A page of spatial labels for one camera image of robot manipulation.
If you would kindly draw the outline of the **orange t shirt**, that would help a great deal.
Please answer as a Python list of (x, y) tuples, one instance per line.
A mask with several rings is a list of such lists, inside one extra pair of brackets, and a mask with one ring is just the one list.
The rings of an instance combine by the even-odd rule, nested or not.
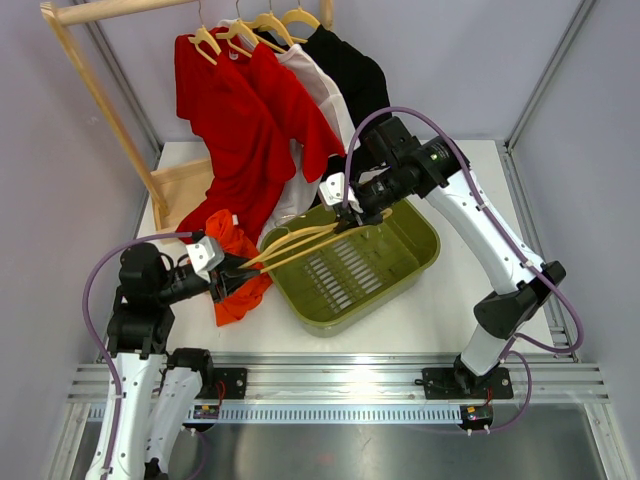
[(205, 233), (218, 241), (224, 250), (225, 262), (230, 264), (224, 271), (227, 275), (224, 280), (226, 298), (214, 304), (216, 325), (223, 327), (242, 320), (258, 307), (272, 280), (268, 274), (249, 274), (250, 270), (261, 269), (261, 263), (244, 267), (259, 252), (229, 210), (223, 209), (210, 216), (206, 220)]

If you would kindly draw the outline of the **red t shirt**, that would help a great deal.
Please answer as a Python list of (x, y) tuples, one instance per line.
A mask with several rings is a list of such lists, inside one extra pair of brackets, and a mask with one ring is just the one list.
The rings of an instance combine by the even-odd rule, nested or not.
[(354, 133), (346, 101), (301, 45), (281, 54), (260, 44), (251, 58), (225, 57), (263, 101), (284, 137), (303, 146), (302, 175), (307, 182), (325, 174), (331, 157), (345, 155)]
[(228, 210), (256, 242), (284, 188), (296, 173), (289, 141), (265, 104), (227, 58), (205, 59), (188, 35), (174, 43), (177, 116), (201, 137), (213, 180), (205, 199), (179, 223), (179, 232), (205, 227)]

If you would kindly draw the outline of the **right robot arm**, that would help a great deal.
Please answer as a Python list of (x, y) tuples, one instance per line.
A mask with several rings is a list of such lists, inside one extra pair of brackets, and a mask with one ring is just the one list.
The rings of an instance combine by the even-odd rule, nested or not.
[(480, 191), (467, 157), (453, 141), (437, 136), (421, 143), (392, 117), (369, 132), (367, 148), (385, 169), (365, 183), (346, 172), (319, 187), (326, 208), (336, 213), (337, 232), (377, 225), (384, 210), (417, 195), (456, 230), (483, 267), (491, 292), (474, 307), (478, 323), (454, 365), (454, 384), (476, 396), (490, 381), (505, 348), (564, 280), (558, 261), (531, 250)]

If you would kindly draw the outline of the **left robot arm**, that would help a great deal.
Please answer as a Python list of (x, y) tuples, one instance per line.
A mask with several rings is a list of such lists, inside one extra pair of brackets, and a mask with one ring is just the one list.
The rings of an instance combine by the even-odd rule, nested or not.
[[(245, 257), (228, 253), (201, 232), (179, 260), (160, 251), (159, 235), (129, 241), (108, 252), (91, 270), (82, 296), (89, 334), (109, 369), (109, 387), (89, 479), (165, 479), (182, 427), (198, 420), (192, 406), (214, 405), (205, 421), (217, 421), (226, 400), (246, 395), (247, 371), (217, 367), (206, 349), (167, 349), (174, 304), (207, 294), (220, 303), (257, 278)], [(107, 336), (101, 338), (89, 313), (94, 280), (113, 257), (119, 259)]]

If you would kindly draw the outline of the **white t shirt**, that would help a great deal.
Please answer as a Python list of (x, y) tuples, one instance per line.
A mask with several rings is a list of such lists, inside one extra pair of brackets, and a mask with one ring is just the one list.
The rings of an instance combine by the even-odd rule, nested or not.
[(236, 111), (248, 150), (240, 183), (252, 196), (246, 231), (258, 238), (310, 208), (354, 126), (338, 86), (301, 46), (276, 53), (240, 36), (224, 53), (243, 86)]

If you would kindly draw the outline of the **black t shirt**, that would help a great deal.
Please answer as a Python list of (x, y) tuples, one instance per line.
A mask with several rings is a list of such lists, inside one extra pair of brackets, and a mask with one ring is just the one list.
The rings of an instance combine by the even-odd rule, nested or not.
[(320, 26), (301, 46), (337, 84), (354, 126), (390, 105), (381, 68), (333, 32)]

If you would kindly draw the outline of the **yellow hanger of black shirt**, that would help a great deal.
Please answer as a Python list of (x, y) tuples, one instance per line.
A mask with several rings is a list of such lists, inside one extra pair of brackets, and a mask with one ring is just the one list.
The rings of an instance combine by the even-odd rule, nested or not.
[(316, 31), (321, 25), (321, 22), (312, 13), (302, 7), (300, 0), (297, 1), (296, 8), (290, 9), (282, 15), (280, 21), (285, 26), (285, 29), (288, 29), (294, 23), (300, 23)]

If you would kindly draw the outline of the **yellow hanger of white shirt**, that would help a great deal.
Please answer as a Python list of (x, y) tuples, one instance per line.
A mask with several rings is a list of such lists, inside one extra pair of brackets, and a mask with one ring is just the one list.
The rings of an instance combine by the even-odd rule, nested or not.
[[(247, 26), (252, 32), (260, 28), (268, 27), (269, 29), (275, 31), (285, 41), (285, 43), (289, 47), (292, 47), (294, 45), (294, 41), (291, 35), (289, 34), (287, 28), (274, 15), (273, 9), (272, 9), (272, 3), (269, 3), (268, 12), (257, 15), (253, 21), (247, 23)], [(260, 43), (265, 44), (266, 46), (274, 50), (276, 53), (281, 53), (281, 54), (285, 53), (285, 50), (281, 46), (277, 45), (276, 43), (271, 42), (261, 36), (258, 36), (257, 39)]]

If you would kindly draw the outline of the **olive green plastic basket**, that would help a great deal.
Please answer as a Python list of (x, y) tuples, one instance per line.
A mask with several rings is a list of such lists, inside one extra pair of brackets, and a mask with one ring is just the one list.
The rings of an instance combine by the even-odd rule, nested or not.
[(438, 258), (440, 237), (407, 200), (383, 223), (269, 272), (302, 327), (340, 334), (413, 287)]

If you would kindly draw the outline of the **wooden clothes rack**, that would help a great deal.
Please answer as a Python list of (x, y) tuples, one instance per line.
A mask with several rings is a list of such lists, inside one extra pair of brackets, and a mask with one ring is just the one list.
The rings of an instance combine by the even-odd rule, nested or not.
[(56, 35), (148, 192), (140, 231), (151, 227), (158, 233), (173, 231), (204, 199), (205, 183), (213, 179), (209, 156), (202, 142), (168, 142), (163, 144), (156, 168), (151, 169), (69, 27), (182, 4), (181, 1), (89, 1), (65, 7), (53, 2), (40, 4), (44, 20)]

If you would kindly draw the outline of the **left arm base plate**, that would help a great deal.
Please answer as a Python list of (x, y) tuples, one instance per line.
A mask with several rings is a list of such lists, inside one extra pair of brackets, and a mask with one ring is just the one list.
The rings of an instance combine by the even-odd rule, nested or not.
[(196, 399), (243, 400), (246, 395), (247, 375), (246, 368), (213, 367), (205, 374)]

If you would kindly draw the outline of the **aluminium frame post left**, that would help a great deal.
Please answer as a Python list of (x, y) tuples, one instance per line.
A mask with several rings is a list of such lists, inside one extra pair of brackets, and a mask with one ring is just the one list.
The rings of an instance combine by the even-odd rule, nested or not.
[(95, 69), (135, 145), (149, 164), (155, 164), (159, 160), (163, 144), (125, 72), (103, 22), (73, 25), (69, 29), (78, 36), (86, 58)]

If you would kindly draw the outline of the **aluminium frame post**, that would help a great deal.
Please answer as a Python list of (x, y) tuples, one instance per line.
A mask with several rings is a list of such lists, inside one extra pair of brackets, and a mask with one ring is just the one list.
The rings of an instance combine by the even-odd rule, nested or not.
[(514, 152), (516, 145), (538, 109), (546, 91), (551, 86), (554, 78), (564, 63), (565, 58), (569, 54), (573, 44), (577, 40), (585, 24), (588, 22), (598, 3), (598, 0), (580, 0), (578, 2), (575, 11), (554, 47), (551, 56), (546, 62), (522, 111), (518, 115), (513, 128), (506, 137), (504, 145), (509, 154)]
[(69, 29), (78, 36), (86, 58), (95, 69), (135, 145), (149, 164), (155, 164), (159, 160), (163, 144), (125, 72), (103, 22), (73, 25)]

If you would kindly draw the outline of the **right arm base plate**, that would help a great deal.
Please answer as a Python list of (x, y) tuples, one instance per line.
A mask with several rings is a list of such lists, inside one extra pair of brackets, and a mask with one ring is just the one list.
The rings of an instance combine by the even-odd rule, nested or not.
[(428, 367), (414, 384), (423, 389), (427, 400), (510, 400), (514, 398), (509, 370), (496, 367), (484, 376), (462, 368)]

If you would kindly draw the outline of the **aluminium frame post right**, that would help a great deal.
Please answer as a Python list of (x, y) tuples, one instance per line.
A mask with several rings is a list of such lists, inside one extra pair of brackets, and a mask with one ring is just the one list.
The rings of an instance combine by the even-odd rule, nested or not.
[(598, 3), (598, 0), (580, 0), (578, 2), (575, 11), (554, 47), (551, 56), (546, 62), (522, 111), (518, 115), (513, 128), (506, 137), (504, 145), (509, 154), (514, 152), (516, 145), (538, 109), (546, 91), (551, 86), (554, 78), (564, 63), (565, 58), (569, 54), (573, 44), (577, 40), (585, 24), (588, 22)]

